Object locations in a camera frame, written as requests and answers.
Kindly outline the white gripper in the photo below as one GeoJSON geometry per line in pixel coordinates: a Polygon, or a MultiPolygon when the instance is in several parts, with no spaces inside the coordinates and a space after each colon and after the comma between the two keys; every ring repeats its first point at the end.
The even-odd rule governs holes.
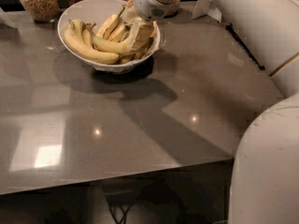
{"type": "Polygon", "coordinates": [[[150,38],[154,25],[149,21],[163,18],[173,0],[128,0],[123,6],[121,20],[131,22],[128,47],[132,50],[140,49],[150,38]]]}

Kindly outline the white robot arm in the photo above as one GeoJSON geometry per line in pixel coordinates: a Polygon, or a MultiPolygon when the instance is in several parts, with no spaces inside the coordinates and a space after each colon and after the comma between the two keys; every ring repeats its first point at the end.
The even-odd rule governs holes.
{"type": "Polygon", "coordinates": [[[137,224],[299,224],[298,8],[197,0],[167,22],[158,76],[134,71],[126,111],[181,167],[143,189],[137,224]]]}

